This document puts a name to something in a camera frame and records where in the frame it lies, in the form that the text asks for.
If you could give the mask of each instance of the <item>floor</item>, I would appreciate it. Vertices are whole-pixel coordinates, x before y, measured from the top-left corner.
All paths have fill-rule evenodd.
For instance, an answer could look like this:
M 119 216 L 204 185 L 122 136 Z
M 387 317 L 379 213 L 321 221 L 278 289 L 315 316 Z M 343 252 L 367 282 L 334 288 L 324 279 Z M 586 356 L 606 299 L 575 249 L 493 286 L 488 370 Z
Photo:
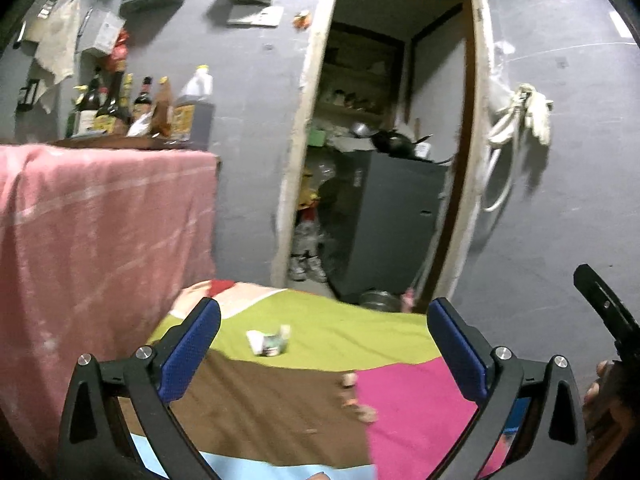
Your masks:
M 327 283 L 318 283 L 313 280 L 305 280 L 304 282 L 294 282 L 293 280 L 289 280 L 287 282 L 287 287 L 293 288 L 294 290 L 300 290 L 302 292 L 317 294 L 318 296 L 324 296 L 330 300 L 335 300 L 335 294 Z

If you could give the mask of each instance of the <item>blue gripper pad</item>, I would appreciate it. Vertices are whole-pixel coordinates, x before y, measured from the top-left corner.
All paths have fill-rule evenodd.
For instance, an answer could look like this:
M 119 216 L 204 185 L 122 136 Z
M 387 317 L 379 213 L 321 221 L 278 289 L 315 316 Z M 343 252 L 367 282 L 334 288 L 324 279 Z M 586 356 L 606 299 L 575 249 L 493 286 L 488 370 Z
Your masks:
M 427 327 L 463 397 L 482 404 L 488 390 L 486 369 L 438 300 L 429 304 Z
M 209 302 L 200 315 L 193 321 L 190 329 L 182 336 L 174 351 L 164 361 L 158 395 L 168 404 L 180 399 L 191 383 L 196 369 L 204 359 L 213 338 L 215 338 L 222 315 L 218 302 L 207 298 Z

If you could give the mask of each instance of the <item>pink fabric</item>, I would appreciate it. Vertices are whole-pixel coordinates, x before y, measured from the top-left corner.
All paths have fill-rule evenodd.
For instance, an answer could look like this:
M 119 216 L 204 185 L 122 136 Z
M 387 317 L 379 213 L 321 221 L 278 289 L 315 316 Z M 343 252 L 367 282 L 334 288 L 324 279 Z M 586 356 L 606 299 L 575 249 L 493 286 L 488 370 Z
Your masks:
M 442 357 L 420 365 L 395 364 L 358 372 L 358 400 L 378 410 L 367 427 L 378 480 L 424 480 L 453 446 L 476 410 L 460 394 Z M 499 443 L 482 471 L 496 471 Z
M 76 359 L 131 354 L 213 276 L 218 159 L 0 148 L 0 408 L 48 470 Z

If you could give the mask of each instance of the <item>pink tablecloth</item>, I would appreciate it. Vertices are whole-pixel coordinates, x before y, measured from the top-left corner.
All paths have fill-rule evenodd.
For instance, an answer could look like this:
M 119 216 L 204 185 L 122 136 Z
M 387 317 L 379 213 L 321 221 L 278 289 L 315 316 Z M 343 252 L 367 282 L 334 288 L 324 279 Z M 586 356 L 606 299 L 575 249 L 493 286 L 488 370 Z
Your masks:
M 0 148 L 0 408 L 50 470 L 76 359 L 131 354 L 211 278 L 217 157 Z

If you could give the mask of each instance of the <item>doorway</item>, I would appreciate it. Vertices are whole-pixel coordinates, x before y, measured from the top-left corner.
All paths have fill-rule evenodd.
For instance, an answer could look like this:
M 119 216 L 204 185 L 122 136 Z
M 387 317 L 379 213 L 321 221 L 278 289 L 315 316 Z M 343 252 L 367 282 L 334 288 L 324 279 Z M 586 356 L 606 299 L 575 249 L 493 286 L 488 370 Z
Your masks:
M 396 296 L 413 288 L 419 296 L 426 286 L 436 288 L 461 219 L 477 79 L 472 0 L 334 3 L 324 36 L 312 35 L 306 76 L 315 78 L 316 86 L 306 96 L 311 101 L 306 115 L 303 97 L 296 117 L 298 128 L 303 123 L 304 143 L 294 131 L 272 279 L 281 286 L 285 272 L 291 277 L 288 249 L 300 252 L 294 228 L 304 217 L 320 234 L 318 252 L 306 256 L 321 257 L 330 284 L 312 285 L 311 292 L 337 294 L 350 303 L 372 288 Z M 318 39 L 324 41 L 314 45 Z M 392 131 L 420 144 L 419 150 L 380 153 L 371 139 L 354 132 L 357 123 Z M 293 185 L 299 182 L 302 186 Z M 415 203 L 410 203 L 412 190 Z M 300 213 L 306 209 L 304 196 L 307 202 L 315 196 L 315 214 Z M 293 212 L 289 222 L 287 202 Z M 412 214 L 418 215 L 415 221 L 408 220 Z M 304 283 L 288 285 L 309 290 Z

